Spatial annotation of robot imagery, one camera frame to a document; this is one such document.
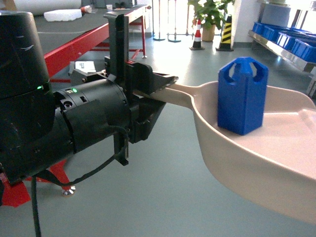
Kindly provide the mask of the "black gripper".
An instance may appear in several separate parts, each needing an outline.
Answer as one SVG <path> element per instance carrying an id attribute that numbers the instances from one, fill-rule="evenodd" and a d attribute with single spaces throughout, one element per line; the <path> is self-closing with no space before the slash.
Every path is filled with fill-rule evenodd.
<path id="1" fill-rule="evenodd" d="M 55 92 L 57 109 L 63 117 L 69 138 L 64 138 L 54 148 L 55 157 L 69 155 L 113 136 L 113 159 L 128 164 L 128 145 L 148 139 L 165 102 L 139 98 L 134 90 L 156 93 L 179 77 L 152 71 L 148 65 L 128 59 L 127 16 L 108 12 L 105 14 L 110 30 L 110 56 L 106 79 L 76 85 Z"/>

